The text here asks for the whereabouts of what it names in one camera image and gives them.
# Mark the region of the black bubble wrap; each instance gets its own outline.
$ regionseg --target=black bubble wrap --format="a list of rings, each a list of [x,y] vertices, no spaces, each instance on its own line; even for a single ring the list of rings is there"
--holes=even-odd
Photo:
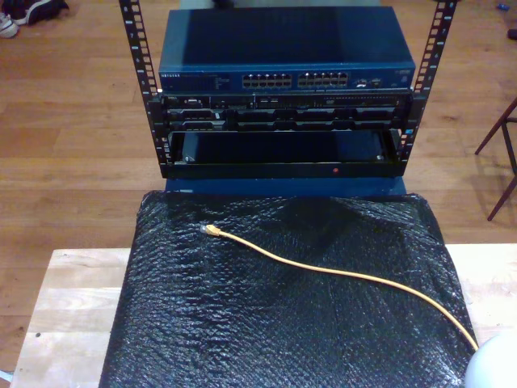
[[[463,386],[473,350],[438,310],[365,280],[423,291],[472,326],[438,224],[420,196],[381,200],[151,192],[100,386]]]

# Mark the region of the white sneaker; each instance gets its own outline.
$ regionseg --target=white sneaker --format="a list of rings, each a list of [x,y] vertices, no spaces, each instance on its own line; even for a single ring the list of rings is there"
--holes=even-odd
[[[3,13],[19,26],[54,18],[62,9],[69,9],[65,0],[3,0],[2,4]]]
[[[18,33],[18,26],[11,17],[0,12],[0,38],[12,38]]]

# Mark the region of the cable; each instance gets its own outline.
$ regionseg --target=cable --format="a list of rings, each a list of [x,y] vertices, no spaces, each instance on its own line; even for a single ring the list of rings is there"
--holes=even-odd
[[[439,310],[440,313],[445,315],[452,323],[454,323],[454,326],[456,326],[461,331],[461,333],[464,335],[464,337],[470,342],[474,351],[477,351],[479,349],[474,338],[472,338],[472,336],[469,334],[467,329],[465,329],[463,327],[463,325],[456,318],[454,318],[452,316],[451,313],[449,313],[447,310],[445,310],[445,308],[442,307],[435,300],[433,300],[430,297],[428,297],[427,295],[417,291],[416,289],[412,289],[411,287],[408,287],[407,285],[401,285],[400,283],[397,283],[396,281],[383,279],[381,277],[364,275],[363,273],[341,271],[339,269],[315,267],[313,265],[297,263],[296,261],[284,259],[283,257],[274,255],[274,254],[266,251],[265,249],[262,249],[261,247],[257,247],[255,244],[253,244],[249,241],[246,241],[244,238],[240,238],[233,234],[223,232],[219,228],[216,228],[214,225],[201,226],[201,231],[206,234],[209,234],[211,236],[230,238],[234,241],[237,241],[238,243],[241,243],[241,244],[246,245],[247,247],[250,247],[251,249],[255,249],[256,251],[262,253],[263,255],[266,255],[267,257],[271,257],[273,260],[280,261],[281,263],[289,264],[294,267],[309,269],[311,271],[316,271],[316,272],[332,273],[334,275],[349,276],[349,277],[354,277],[357,279],[375,281],[376,283],[381,283],[383,285],[391,285],[392,287],[395,287],[396,289],[401,289],[402,291],[406,291],[407,293],[412,293],[413,295],[416,295],[417,297],[420,297],[427,303],[433,305],[437,310]]]

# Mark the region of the network switch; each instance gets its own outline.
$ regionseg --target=network switch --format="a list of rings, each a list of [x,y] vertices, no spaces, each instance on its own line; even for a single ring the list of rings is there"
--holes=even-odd
[[[414,62],[391,7],[171,11],[165,92],[403,89]]]

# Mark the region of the chair leg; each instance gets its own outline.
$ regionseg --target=chair leg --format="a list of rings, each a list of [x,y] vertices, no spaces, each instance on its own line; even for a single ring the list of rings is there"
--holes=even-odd
[[[508,158],[510,158],[511,169],[513,170],[514,174],[517,175],[517,161],[515,160],[514,147],[511,144],[510,134],[508,133],[508,126],[506,125],[506,121],[502,122],[501,128],[504,142],[506,143],[506,150],[508,151]]]
[[[501,117],[499,117],[499,120],[494,124],[494,127],[488,132],[488,135],[486,135],[485,139],[481,142],[479,147],[477,147],[476,155],[478,155],[481,150],[486,146],[486,143],[490,141],[490,139],[495,135],[495,133],[498,131],[499,127],[501,127],[502,123],[504,123],[504,120],[508,118],[508,116],[517,108],[517,97],[513,100],[513,102],[510,104],[510,106],[506,109],[506,111],[502,114]]]
[[[501,198],[499,199],[499,202],[495,205],[494,210],[492,210],[492,213],[488,216],[488,221],[492,221],[492,219],[495,217],[495,215],[498,213],[502,205],[505,203],[505,201],[510,196],[511,192],[514,191],[515,187],[517,187],[517,175],[514,176],[514,178],[511,180],[510,184],[502,194]]]

